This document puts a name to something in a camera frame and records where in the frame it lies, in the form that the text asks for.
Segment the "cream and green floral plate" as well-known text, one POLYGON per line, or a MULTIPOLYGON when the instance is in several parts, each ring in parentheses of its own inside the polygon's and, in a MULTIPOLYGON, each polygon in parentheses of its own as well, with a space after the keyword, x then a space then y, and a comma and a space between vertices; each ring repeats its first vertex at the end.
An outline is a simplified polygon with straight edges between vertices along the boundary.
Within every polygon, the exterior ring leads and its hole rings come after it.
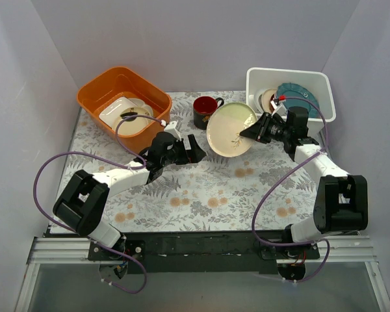
POLYGON ((207 124, 207 141, 218 155, 232 158, 247 152, 254 143, 241 132, 257 121, 256 113, 246 104, 227 103, 217 109, 207 124))

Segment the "white deep scalloped plate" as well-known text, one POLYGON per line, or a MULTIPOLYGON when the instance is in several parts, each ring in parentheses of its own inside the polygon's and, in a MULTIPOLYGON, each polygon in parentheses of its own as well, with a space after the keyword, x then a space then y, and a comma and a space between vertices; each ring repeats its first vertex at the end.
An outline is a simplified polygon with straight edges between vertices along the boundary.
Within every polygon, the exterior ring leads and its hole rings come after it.
POLYGON ((264 110, 263 110, 263 106, 262 106, 262 96, 263 94, 267 91, 266 88, 262 88, 262 89, 259 89, 253 96, 253 102, 254 102, 254 105, 256 107, 256 110, 260 113, 263 113, 264 110))

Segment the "cream and blue floral plate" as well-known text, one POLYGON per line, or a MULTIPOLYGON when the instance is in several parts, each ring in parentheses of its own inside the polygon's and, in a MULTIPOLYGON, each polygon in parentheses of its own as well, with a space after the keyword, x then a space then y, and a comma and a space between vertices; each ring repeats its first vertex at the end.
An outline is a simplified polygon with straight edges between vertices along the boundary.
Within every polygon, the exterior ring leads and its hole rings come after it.
POLYGON ((272 113, 274 111, 272 104, 270 103, 274 94, 276 93, 275 88, 265 90, 260 97, 259 103, 264 112, 272 113))

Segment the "dark teal scalloped plate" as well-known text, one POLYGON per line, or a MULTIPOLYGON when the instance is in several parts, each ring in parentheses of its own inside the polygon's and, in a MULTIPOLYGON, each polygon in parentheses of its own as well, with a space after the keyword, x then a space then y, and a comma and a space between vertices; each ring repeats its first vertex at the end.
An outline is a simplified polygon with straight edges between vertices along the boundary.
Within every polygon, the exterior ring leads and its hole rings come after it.
POLYGON ((309 118, 318 118, 319 113, 318 111, 314 108, 314 106, 319 107, 318 100, 316 97, 306 88, 300 86, 299 84, 295 83, 282 83, 281 85, 278 86, 277 91, 275 93, 275 96, 279 98, 280 96, 285 96, 286 98, 291 98, 287 99, 284 102, 284 106, 286 109, 290 107, 303 107, 308 110, 309 113, 309 118), (306 99, 314 106, 310 105, 306 101, 302 101, 299 99, 294 99, 294 98, 302 98, 306 99))

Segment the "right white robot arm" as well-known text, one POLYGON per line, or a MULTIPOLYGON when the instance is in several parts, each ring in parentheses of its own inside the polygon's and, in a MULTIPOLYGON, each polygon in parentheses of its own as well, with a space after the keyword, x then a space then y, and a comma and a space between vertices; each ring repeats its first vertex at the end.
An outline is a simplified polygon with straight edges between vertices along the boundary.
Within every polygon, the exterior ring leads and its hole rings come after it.
POLYGON ((270 242, 253 233, 260 243, 281 248, 292 259, 303 253, 305 245, 329 235, 364 230, 369 221, 367 180, 339 168, 308 135, 307 122, 307 109, 291 107, 285 120, 278 114, 264 113, 240 132, 242 137, 260 143, 282 142, 285 152, 297 163, 296 168, 304 168, 317 184, 312 216, 287 226, 281 242, 270 242))

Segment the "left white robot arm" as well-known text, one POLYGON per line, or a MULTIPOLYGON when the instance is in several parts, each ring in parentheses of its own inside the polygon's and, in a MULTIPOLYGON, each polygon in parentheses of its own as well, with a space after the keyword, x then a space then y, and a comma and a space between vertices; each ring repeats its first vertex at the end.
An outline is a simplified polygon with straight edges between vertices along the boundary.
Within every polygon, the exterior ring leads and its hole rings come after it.
POLYGON ((103 219, 107 200, 127 189, 155 181, 170 164, 185 165, 200 162, 205 156, 194 135, 188 136, 190 149, 184 140, 165 131, 157 133, 151 146, 143 149, 124 168, 98 174, 79 170, 73 174, 56 201, 53 212, 80 236, 87 236, 103 245, 109 259, 120 259, 125 252, 122 233, 103 219))

